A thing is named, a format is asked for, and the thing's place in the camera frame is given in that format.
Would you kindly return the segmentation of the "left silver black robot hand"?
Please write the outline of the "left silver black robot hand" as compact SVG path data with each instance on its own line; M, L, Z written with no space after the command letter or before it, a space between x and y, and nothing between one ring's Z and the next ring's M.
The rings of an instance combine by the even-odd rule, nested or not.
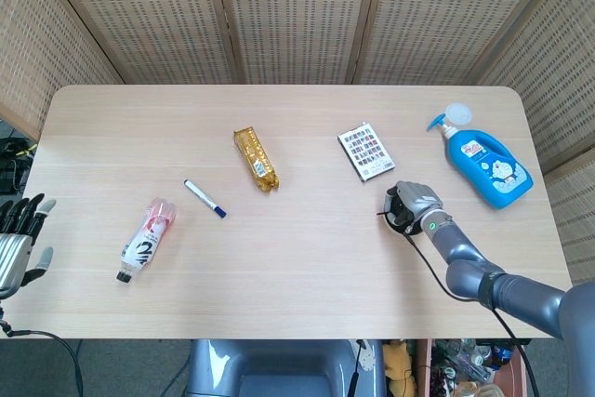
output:
M22 287L44 276L51 265L54 249L46 247L37 264L28 268L33 248L46 218L56 205L45 202L43 193L33 198L4 201L1 204L1 299L15 295Z

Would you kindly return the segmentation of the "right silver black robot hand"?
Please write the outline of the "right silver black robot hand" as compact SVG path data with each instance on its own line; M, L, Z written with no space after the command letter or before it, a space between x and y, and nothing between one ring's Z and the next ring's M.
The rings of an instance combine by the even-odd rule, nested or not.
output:
M442 208L442 200L431 187L400 180L386 192L383 216L394 231L418 234L422 218L430 211Z

